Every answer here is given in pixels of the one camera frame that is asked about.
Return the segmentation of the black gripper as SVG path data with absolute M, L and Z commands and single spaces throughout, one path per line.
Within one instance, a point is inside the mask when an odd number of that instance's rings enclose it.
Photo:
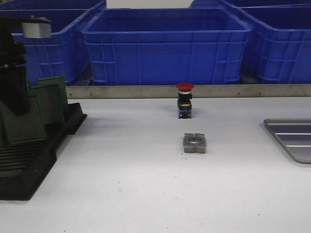
M 16 116 L 30 110 L 24 58 L 26 49 L 24 44 L 12 36 L 13 29 L 22 29 L 22 18 L 24 17 L 0 18 L 0 100 Z

